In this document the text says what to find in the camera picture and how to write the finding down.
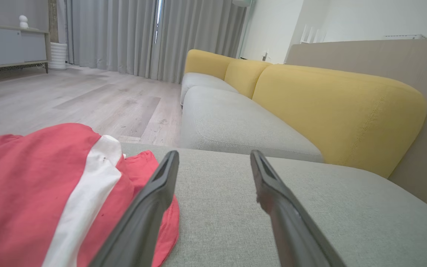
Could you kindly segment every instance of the sofa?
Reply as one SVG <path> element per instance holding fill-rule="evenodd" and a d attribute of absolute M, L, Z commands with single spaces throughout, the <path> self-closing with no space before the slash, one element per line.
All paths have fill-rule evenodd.
<path fill-rule="evenodd" d="M 426 117 L 388 78 L 272 65 L 190 50 L 181 85 L 183 148 L 324 162 L 388 178 Z"/>
<path fill-rule="evenodd" d="M 174 148 L 122 144 L 127 156 Z M 249 155 L 177 148 L 179 239 L 164 267 L 276 267 Z M 268 158 L 348 267 L 427 266 L 427 204 L 369 171 Z"/>

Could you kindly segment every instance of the curtain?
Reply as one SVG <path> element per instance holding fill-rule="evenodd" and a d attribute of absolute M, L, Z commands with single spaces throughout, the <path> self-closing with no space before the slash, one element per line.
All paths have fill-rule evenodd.
<path fill-rule="evenodd" d="M 190 49 L 235 57 L 245 13 L 232 0 L 163 0 L 151 77 L 180 83 Z"/>
<path fill-rule="evenodd" d="M 149 78 L 157 0 L 69 1 L 69 63 Z"/>
<path fill-rule="evenodd" d="M 190 49 L 236 56 L 245 12 L 232 0 L 67 0 L 68 62 L 180 83 Z"/>

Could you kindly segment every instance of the yellow back cushion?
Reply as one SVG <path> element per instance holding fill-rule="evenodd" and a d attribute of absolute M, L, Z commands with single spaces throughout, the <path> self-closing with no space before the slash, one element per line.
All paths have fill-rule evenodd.
<path fill-rule="evenodd" d="M 269 66 L 253 100 L 313 142 L 326 163 L 386 178 L 426 116 L 422 94 L 404 83 L 304 66 Z"/>
<path fill-rule="evenodd" d="M 187 53 L 184 73 L 203 73 L 223 80 L 227 67 L 232 60 L 235 59 L 202 50 L 191 49 Z"/>
<path fill-rule="evenodd" d="M 271 63 L 234 59 L 228 65 L 227 72 L 225 73 L 225 81 L 242 95 L 251 98 L 255 91 L 259 75 L 268 66 L 271 66 Z"/>

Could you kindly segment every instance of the wall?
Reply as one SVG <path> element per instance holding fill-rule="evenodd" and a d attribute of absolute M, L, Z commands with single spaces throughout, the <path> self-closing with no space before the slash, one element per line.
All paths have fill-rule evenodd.
<path fill-rule="evenodd" d="M 329 10 L 330 1 L 331 0 L 304 0 L 298 22 L 296 23 L 293 36 L 289 42 L 289 50 L 286 59 L 288 58 L 292 45 L 301 42 L 301 37 L 306 25 L 308 28 L 313 27 L 315 30 L 323 30 L 323 23 L 327 11 Z"/>
<path fill-rule="evenodd" d="M 19 16 L 25 15 L 29 27 L 49 30 L 46 0 L 0 0 L 0 25 L 19 27 Z"/>
<path fill-rule="evenodd" d="M 427 0 L 331 0 L 324 27 L 325 42 L 427 37 Z"/>
<path fill-rule="evenodd" d="M 261 60 L 269 49 L 271 63 L 284 63 L 303 0 L 256 0 L 251 7 L 241 56 Z"/>

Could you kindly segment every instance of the gray sofa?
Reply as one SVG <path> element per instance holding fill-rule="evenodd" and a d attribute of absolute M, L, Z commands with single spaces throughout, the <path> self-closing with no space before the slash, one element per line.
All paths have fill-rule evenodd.
<path fill-rule="evenodd" d="M 128 156 L 172 148 L 122 144 Z M 180 235 L 163 266 L 279 266 L 249 156 L 179 151 Z M 427 204 L 361 169 L 268 158 L 349 267 L 427 266 Z"/>
<path fill-rule="evenodd" d="M 184 103 L 183 148 L 240 154 L 258 149 L 271 157 L 324 162 L 319 149 L 307 138 L 239 93 L 194 86 Z"/>

